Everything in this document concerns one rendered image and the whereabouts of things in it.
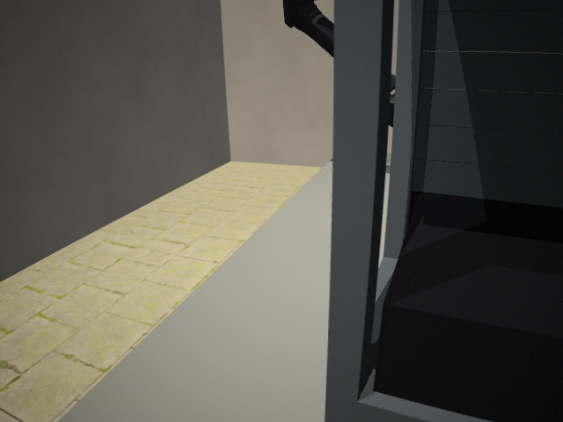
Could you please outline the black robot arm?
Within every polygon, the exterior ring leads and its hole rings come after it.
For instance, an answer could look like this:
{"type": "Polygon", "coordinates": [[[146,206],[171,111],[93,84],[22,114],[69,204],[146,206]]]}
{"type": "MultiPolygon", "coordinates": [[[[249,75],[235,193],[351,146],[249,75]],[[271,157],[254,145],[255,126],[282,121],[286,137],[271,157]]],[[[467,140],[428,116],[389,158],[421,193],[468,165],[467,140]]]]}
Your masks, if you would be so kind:
{"type": "MultiPolygon", "coordinates": [[[[315,0],[282,1],[285,24],[306,33],[333,57],[334,24],[314,4],[315,0]],[[300,11],[296,12],[296,10],[300,11]]],[[[395,93],[391,95],[390,102],[389,126],[391,127],[393,127],[394,96],[395,93]]]]}

